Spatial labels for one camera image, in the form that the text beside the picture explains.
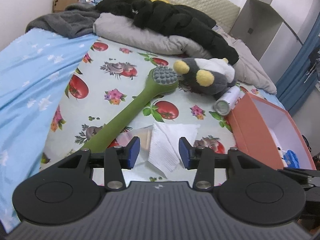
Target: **green massage hammer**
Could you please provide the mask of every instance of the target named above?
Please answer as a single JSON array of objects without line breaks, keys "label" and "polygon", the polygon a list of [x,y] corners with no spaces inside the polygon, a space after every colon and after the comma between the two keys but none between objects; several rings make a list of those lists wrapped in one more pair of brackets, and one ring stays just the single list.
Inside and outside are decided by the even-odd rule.
[{"label": "green massage hammer", "polygon": [[117,116],[87,141],[82,147],[92,153],[104,152],[121,131],[139,114],[155,96],[178,87],[178,75],[172,68],[158,66],[149,72],[144,90]]}]

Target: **floral tablecloth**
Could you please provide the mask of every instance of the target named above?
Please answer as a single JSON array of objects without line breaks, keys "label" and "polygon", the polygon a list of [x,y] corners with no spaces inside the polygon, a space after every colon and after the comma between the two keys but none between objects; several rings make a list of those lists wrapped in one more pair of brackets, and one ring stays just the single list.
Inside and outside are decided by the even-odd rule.
[{"label": "floral tablecloth", "polygon": [[[173,66],[177,56],[163,56],[99,38],[84,56],[52,120],[47,137],[41,169],[77,151],[99,132],[143,90],[149,71],[158,65]],[[251,85],[237,83],[244,93],[259,96]],[[154,121],[170,124],[199,124],[195,144],[224,154],[235,146],[229,123],[213,109],[214,99],[192,91],[184,81],[173,93],[153,98],[123,130],[150,126]],[[134,169],[123,170],[125,181],[187,180],[190,184],[196,171],[179,166],[165,178],[148,162]],[[103,184],[103,169],[95,169],[93,180]],[[215,184],[226,180],[224,169],[216,170]]]}]

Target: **black puffer jacket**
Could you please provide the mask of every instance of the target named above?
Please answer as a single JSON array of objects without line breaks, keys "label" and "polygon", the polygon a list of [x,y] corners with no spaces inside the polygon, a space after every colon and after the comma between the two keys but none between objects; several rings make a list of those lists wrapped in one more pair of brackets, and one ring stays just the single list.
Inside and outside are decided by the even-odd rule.
[{"label": "black puffer jacket", "polygon": [[184,5],[150,0],[103,0],[98,11],[133,19],[139,28],[149,28],[164,36],[189,38],[207,49],[214,58],[227,58],[231,65],[239,56],[221,35],[212,30],[216,22],[206,14]]}]

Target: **yellow plush foot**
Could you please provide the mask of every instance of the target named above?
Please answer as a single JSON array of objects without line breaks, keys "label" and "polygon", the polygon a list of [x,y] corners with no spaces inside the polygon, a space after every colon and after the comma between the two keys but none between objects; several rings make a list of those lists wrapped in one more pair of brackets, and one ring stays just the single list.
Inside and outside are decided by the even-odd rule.
[{"label": "yellow plush foot", "polygon": [[196,80],[200,86],[208,87],[214,82],[214,75],[211,72],[200,69],[196,74]]},{"label": "yellow plush foot", "polygon": [[183,75],[183,74],[187,74],[190,70],[190,67],[187,65],[187,63],[185,63],[182,60],[177,60],[174,64],[173,64],[173,69],[174,71],[179,74],[179,75]]}]

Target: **dark gray blanket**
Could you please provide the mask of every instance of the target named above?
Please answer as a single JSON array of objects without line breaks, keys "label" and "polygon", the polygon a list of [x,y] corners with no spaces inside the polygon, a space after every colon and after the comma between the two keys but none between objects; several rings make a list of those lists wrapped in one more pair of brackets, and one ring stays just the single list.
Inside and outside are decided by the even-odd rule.
[{"label": "dark gray blanket", "polygon": [[100,13],[95,6],[86,3],[75,3],[65,11],[40,16],[27,25],[26,32],[40,28],[55,32],[67,38],[76,38],[93,32],[93,23]]}]

